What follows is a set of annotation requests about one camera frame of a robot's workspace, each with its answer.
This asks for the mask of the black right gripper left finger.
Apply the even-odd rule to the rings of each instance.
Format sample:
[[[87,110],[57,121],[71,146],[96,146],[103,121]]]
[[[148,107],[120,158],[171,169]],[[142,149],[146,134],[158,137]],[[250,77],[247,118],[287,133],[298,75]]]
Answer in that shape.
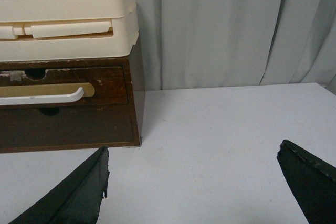
[[[107,197],[108,161],[103,146],[11,223],[96,223]]]

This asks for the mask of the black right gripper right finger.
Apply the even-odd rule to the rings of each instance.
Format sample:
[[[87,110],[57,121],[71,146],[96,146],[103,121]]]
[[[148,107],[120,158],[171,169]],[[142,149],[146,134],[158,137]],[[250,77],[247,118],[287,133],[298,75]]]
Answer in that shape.
[[[335,167],[289,140],[277,160],[308,223],[335,223]]]

